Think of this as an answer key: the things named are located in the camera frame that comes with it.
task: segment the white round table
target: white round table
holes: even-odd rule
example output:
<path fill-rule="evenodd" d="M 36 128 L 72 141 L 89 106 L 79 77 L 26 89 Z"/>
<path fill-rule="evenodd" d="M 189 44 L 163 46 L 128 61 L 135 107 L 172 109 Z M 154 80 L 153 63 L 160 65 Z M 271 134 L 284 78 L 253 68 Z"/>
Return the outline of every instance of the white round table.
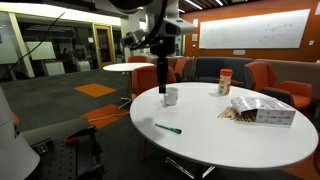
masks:
<path fill-rule="evenodd" d="M 145 66 L 153 66 L 154 64 L 152 63 L 119 63 L 119 64 L 111 64 L 108 66 L 104 66 L 103 70 L 105 71 L 116 71 L 116 72 L 128 72 L 129 74 L 129 79 L 128 79 L 128 86 L 129 86 L 129 90 L 130 90 L 130 96 L 132 94 L 132 76 L 131 76 L 131 72 L 139 67 L 145 67 Z M 119 109 L 121 109 L 123 106 L 129 104 L 130 102 L 132 102 L 131 98 L 121 98 L 121 100 L 126 100 L 127 102 L 125 102 L 124 104 L 122 104 L 121 106 L 119 106 Z"/>
<path fill-rule="evenodd" d="M 144 66 L 153 66 L 152 63 L 119 63 L 104 66 L 103 70 L 106 71 L 119 71 L 119 72 L 131 72 L 136 68 Z"/>
<path fill-rule="evenodd" d="M 297 163 L 313 153 L 318 133 L 313 124 L 296 111 L 291 126 L 240 123 L 217 116 L 230 100 L 239 96 L 265 96 L 231 87 L 228 96 L 218 95 L 213 83 L 177 83 L 175 106 L 163 106 L 158 88 L 139 95 L 130 116 L 137 130 L 168 152 L 202 165 L 244 170 L 275 169 Z M 175 134 L 155 123 L 182 130 Z"/>

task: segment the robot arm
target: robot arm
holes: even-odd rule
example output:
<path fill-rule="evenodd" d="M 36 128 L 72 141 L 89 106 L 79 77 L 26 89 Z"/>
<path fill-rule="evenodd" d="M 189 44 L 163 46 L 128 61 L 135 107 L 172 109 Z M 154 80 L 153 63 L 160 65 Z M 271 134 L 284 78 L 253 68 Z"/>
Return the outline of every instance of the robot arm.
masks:
<path fill-rule="evenodd" d="M 124 47 L 131 50 L 150 48 L 158 56 L 157 74 L 159 93 L 166 92 L 168 60 L 166 56 L 174 53 L 175 36 L 190 34 L 194 25 L 179 18 L 178 0 L 109 0 L 119 11 L 134 13 L 144 6 L 148 17 L 150 32 L 138 30 L 129 32 L 121 40 Z"/>

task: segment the glass door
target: glass door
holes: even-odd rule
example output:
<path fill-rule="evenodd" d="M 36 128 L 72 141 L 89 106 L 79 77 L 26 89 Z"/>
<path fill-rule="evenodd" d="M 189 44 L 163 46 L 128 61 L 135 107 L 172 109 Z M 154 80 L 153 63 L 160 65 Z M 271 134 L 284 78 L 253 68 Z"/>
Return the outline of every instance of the glass door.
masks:
<path fill-rule="evenodd" d="M 94 25 L 96 34 L 97 54 L 100 69 L 114 63 L 111 28 L 109 26 Z"/>

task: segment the green marker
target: green marker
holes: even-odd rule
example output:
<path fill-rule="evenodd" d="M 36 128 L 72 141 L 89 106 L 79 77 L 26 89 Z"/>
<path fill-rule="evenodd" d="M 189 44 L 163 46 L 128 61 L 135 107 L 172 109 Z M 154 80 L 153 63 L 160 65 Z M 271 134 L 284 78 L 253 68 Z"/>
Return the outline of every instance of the green marker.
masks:
<path fill-rule="evenodd" d="M 167 130 L 172 131 L 172 132 L 177 133 L 177 134 L 181 134 L 182 133 L 181 129 L 170 128 L 170 127 L 162 126 L 162 125 L 157 124 L 157 123 L 155 123 L 154 125 L 156 125 L 158 127 L 161 127 L 161 128 L 164 128 L 164 129 L 167 129 Z"/>

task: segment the red lid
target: red lid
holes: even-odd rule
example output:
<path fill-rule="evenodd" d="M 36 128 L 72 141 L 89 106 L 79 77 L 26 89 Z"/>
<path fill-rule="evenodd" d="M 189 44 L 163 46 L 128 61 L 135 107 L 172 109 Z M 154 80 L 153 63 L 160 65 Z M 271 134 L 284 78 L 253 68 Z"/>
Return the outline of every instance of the red lid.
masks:
<path fill-rule="evenodd" d="M 221 69 L 220 75 L 222 76 L 232 76 L 232 69 Z"/>

